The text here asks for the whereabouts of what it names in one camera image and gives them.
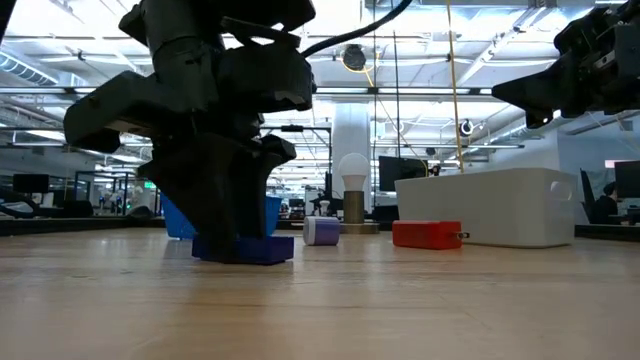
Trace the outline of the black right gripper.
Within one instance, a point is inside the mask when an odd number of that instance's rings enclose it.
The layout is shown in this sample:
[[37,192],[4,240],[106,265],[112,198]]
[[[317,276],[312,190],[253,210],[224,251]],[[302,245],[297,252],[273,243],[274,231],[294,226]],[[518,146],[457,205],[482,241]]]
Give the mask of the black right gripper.
[[492,96],[525,110],[527,129],[588,111],[613,115],[639,108],[639,27],[614,25],[582,32],[574,46],[544,71],[492,87]]

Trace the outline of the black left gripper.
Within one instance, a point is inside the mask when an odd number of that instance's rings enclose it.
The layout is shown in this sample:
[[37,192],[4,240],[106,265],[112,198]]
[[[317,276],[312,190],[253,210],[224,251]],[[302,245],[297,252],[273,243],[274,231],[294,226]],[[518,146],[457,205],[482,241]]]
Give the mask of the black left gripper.
[[[152,180],[195,229],[194,256],[220,262],[234,255],[229,209],[230,138],[259,134],[262,116],[224,105],[217,85],[221,39],[148,40],[154,73],[125,71],[71,105],[67,142],[112,154],[121,135],[152,142],[152,159],[139,172]],[[234,159],[234,214],[241,238],[266,234],[266,187],[272,171],[295,159],[295,146],[278,136],[251,140]]]

